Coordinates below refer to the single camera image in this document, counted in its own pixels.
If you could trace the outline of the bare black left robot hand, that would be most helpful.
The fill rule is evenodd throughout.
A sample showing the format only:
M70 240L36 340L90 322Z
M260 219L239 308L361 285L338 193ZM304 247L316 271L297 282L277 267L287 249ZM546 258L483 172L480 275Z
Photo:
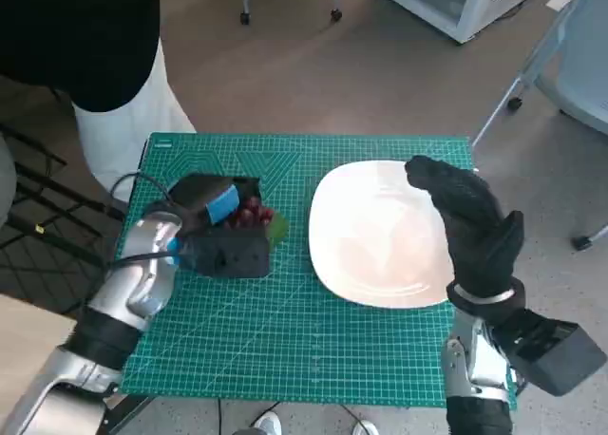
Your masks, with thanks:
M260 197L259 178L191 173L169 191L182 219L181 236L214 227L246 200Z

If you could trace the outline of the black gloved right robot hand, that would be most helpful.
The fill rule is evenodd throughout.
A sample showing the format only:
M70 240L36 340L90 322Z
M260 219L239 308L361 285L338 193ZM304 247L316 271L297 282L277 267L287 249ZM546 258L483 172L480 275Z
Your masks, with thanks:
M412 157L405 170L409 184L429 193L443 219L455 284L478 298L509 291L523 247L523 213L505 215L472 171L426 156Z

